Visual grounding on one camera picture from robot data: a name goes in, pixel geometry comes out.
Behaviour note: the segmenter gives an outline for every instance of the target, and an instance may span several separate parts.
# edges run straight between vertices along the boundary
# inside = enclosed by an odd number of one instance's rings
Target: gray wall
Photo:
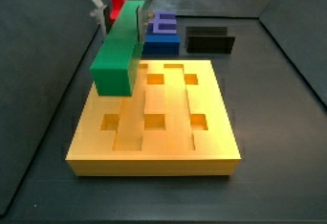
[[[260,21],[327,104],[327,0],[272,0]]]
[[[3,214],[97,26],[85,0],[0,0],[0,9]]]

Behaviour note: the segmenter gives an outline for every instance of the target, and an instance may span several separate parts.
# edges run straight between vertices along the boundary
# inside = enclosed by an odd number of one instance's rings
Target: red block
[[[113,24],[116,18],[117,18],[117,15],[119,15],[119,12],[125,4],[125,1],[127,0],[111,0],[111,6],[112,6],[112,12],[109,14],[109,23],[111,25]]]

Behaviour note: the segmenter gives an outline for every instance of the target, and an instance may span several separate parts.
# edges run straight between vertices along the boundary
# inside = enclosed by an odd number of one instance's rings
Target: green block
[[[143,44],[137,41],[136,8],[144,1],[127,1],[91,65],[100,96],[131,96]]]

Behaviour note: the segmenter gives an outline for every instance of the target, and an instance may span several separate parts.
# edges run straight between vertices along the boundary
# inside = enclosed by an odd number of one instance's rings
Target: yellow block board
[[[132,97],[100,97],[92,85],[67,161],[79,176],[232,174],[240,154],[211,61],[140,61]]]

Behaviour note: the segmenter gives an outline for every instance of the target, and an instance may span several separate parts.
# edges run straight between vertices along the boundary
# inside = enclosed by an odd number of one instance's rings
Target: toy block
[[[140,61],[128,98],[92,85],[67,155],[76,175],[231,175],[239,161],[211,61]]]
[[[155,19],[157,19],[157,20],[175,20],[176,19],[176,12],[173,12],[173,11],[156,11]]]
[[[111,0],[112,12],[109,14],[109,23],[111,25],[115,23],[119,12],[125,4],[127,0]]]
[[[177,34],[176,20],[151,20],[148,30],[149,34]]]
[[[148,23],[148,34],[177,34],[173,12],[159,11]]]
[[[147,35],[143,55],[179,55],[180,38],[177,35]]]
[[[235,36],[188,36],[188,53],[231,54]]]
[[[227,27],[187,27],[185,30],[185,38],[189,35],[196,36],[227,36]]]
[[[131,96],[143,44],[137,41],[135,10],[143,1],[127,1],[91,65],[100,96]]]
[[[179,46],[180,37],[179,35],[147,35],[145,36],[145,46]]]
[[[229,54],[235,36],[227,36],[227,27],[187,27],[188,53]]]

